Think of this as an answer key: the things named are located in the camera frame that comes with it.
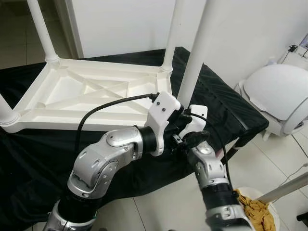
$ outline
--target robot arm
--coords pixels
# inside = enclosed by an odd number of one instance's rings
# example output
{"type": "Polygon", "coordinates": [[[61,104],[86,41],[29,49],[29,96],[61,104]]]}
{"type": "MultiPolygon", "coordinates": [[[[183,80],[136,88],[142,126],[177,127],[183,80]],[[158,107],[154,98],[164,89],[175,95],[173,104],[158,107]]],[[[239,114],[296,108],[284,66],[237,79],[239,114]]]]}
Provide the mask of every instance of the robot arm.
{"type": "MultiPolygon", "coordinates": [[[[162,154],[170,139],[179,146],[190,143],[188,160],[195,169],[207,207],[207,223],[213,230],[226,230],[231,224],[239,228],[242,220],[245,231],[254,230],[228,187],[222,163],[203,142],[207,137],[202,133],[205,122],[181,115],[182,111],[172,95],[162,92],[149,110],[145,127],[107,132],[82,150],[68,179],[67,194],[55,204],[44,231],[89,231],[115,173],[142,154],[162,154]]],[[[192,105],[191,111],[206,117],[207,108],[192,105]]]]}

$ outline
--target yellow cloth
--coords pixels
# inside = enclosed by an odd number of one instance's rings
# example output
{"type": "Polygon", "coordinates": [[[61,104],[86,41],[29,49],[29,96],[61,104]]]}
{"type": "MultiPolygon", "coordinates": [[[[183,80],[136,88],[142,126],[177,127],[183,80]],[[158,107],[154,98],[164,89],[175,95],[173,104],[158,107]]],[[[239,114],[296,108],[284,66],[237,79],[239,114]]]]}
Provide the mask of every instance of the yellow cloth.
{"type": "Polygon", "coordinates": [[[239,202],[256,231],[276,231],[274,217],[268,210],[269,204],[265,205],[258,200],[251,200],[249,197],[241,195],[238,189],[236,192],[239,194],[239,202]]]}

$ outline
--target black fabric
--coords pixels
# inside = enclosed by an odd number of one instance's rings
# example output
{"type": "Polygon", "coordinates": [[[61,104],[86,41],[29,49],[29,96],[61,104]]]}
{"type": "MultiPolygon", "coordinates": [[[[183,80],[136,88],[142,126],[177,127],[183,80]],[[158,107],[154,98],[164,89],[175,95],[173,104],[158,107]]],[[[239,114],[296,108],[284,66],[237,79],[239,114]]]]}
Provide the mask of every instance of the black fabric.
{"type": "MultiPolygon", "coordinates": [[[[88,60],[160,66],[165,50],[90,58],[88,60]]],[[[189,52],[176,48],[171,86],[177,95],[189,52]]],[[[0,93],[14,107],[44,67],[44,63],[0,70],[0,93]]],[[[203,65],[191,103],[208,107],[208,120],[219,131],[224,144],[239,138],[244,146],[268,126],[268,121],[203,65]]],[[[221,145],[212,128],[209,143],[221,145]]],[[[72,169],[75,131],[24,129],[8,134],[0,128],[0,227],[19,231],[45,221],[60,197],[72,169]]],[[[83,131],[80,148],[97,142],[103,132],[83,131]]],[[[184,156],[168,151],[159,157],[144,155],[119,170],[102,205],[118,198],[143,195],[177,181],[190,169],[184,156]]]]}

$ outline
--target floor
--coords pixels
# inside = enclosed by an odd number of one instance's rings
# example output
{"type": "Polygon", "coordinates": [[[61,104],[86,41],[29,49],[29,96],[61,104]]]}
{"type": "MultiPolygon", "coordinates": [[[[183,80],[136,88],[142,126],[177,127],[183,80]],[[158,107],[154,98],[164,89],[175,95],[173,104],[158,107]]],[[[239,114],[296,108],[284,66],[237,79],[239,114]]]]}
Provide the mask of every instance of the floor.
{"type": "MultiPolygon", "coordinates": [[[[308,152],[308,127],[294,135],[308,152]]],[[[271,135],[267,142],[258,134],[230,160],[234,188],[253,187],[262,193],[277,188],[308,158],[291,136],[271,135]]],[[[290,179],[303,174],[304,167],[290,179]]],[[[308,211],[308,186],[274,203],[280,217],[280,231],[308,231],[296,215],[308,211]]],[[[27,231],[41,231],[44,222],[27,231]]],[[[120,199],[99,210],[92,231],[210,231],[205,224],[205,206],[193,174],[150,194],[120,199]]]]}
{"type": "MultiPolygon", "coordinates": [[[[55,8],[47,5],[45,9],[43,16],[56,53],[61,58],[71,58],[55,8]]],[[[41,63],[44,59],[44,50],[27,8],[20,10],[20,7],[14,5],[2,4],[0,7],[0,69],[41,63]]]]}
{"type": "MultiPolygon", "coordinates": [[[[58,55],[70,58],[60,22],[54,11],[43,12],[47,28],[58,55]]],[[[14,14],[0,8],[0,69],[39,63],[44,52],[29,14],[14,14]]],[[[295,134],[308,152],[308,127],[295,134]]],[[[269,192],[298,170],[308,159],[291,136],[270,136],[267,142],[258,134],[230,160],[234,187],[248,186],[269,192]]],[[[293,179],[307,171],[302,168],[293,179]]],[[[282,197],[274,203],[281,231],[308,231],[296,215],[308,211],[308,186],[282,197]]],[[[40,231],[44,222],[26,231],[40,231]]],[[[99,210],[93,231],[209,231],[205,224],[205,206],[194,175],[174,182],[150,194],[120,199],[99,210]]]]}

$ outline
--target black cable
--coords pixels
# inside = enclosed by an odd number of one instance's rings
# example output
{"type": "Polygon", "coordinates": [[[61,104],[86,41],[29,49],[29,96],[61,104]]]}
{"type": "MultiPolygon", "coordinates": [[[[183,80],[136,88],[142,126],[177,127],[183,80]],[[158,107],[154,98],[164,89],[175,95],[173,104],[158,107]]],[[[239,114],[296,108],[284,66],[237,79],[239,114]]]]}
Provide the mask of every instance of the black cable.
{"type": "Polygon", "coordinates": [[[195,116],[195,117],[198,117],[202,120],[204,120],[209,126],[212,127],[212,129],[215,131],[218,139],[219,139],[219,142],[220,142],[220,145],[222,146],[222,150],[223,150],[223,154],[224,154],[224,158],[225,158],[225,161],[226,161],[226,172],[227,172],[227,178],[228,178],[228,181],[229,181],[229,184],[230,184],[230,187],[231,189],[233,190],[233,187],[232,187],[232,183],[231,183],[231,179],[230,179],[230,173],[229,173],[229,165],[228,165],[228,157],[227,157],[227,152],[226,152],[226,148],[225,148],[225,145],[223,144],[222,142],[222,139],[218,133],[218,131],[216,130],[216,128],[213,126],[213,124],[211,124],[206,118],[200,116],[200,115],[197,115],[197,114],[194,114],[194,113],[188,113],[188,115],[190,116],[195,116]]]}
{"type": "Polygon", "coordinates": [[[303,54],[303,57],[305,57],[305,54],[308,52],[308,49],[307,49],[307,51],[305,51],[305,53],[303,54]]]}
{"type": "Polygon", "coordinates": [[[285,61],[286,57],[288,56],[290,52],[288,51],[287,55],[285,56],[285,58],[283,59],[283,61],[280,64],[283,64],[283,62],[285,61]]]}
{"type": "Polygon", "coordinates": [[[298,144],[298,146],[300,147],[300,149],[303,151],[303,153],[305,154],[305,156],[308,158],[307,153],[304,151],[303,147],[299,144],[299,142],[297,141],[297,139],[295,139],[294,135],[291,135],[293,137],[293,139],[295,140],[295,142],[298,144]]]}
{"type": "Polygon", "coordinates": [[[78,156],[79,154],[79,143],[80,143],[80,135],[81,135],[81,130],[82,130],[82,126],[84,125],[84,123],[86,122],[86,119],[92,115],[93,113],[99,111],[99,110],[102,110],[106,107],[110,107],[110,106],[113,106],[113,105],[116,105],[116,104],[119,104],[119,103],[124,103],[124,102],[127,102],[127,101],[132,101],[132,100],[139,100],[139,99],[144,99],[144,98],[150,98],[151,100],[154,100],[158,95],[157,94],[146,94],[146,95],[137,95],[137,96],[132,96],[132,97],[128,97],[128,98],[124,98],[124,99],[120,99],[120,100],[116,100],[116,101],[112,101],[110,103],[106,103],[104,105],[101,105],[101,106],[98,106],[94,109],[92,109],[91,111],[89,111],[88,113],[86,113],[79,125],[78,125],[78,129],[77,129],[77,132],[76,132],[76,138],[75,138],[75,154],[76,154],[76,157],[78,156]]]}

